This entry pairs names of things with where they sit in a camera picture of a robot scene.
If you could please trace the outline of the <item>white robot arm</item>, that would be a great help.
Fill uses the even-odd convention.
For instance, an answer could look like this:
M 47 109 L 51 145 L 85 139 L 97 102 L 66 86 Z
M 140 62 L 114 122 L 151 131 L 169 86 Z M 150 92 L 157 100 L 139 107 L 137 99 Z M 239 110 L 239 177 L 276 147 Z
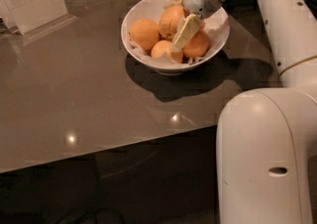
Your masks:
M 182 48 L 225 0 L 173 0 L 189 15 Z M 220 224 L 313 224 L 308 164 L 317 143 L 317 20 L 304 0 L 258 0 L 279 88 L 246 91 L 223 109 L 216 164 Z

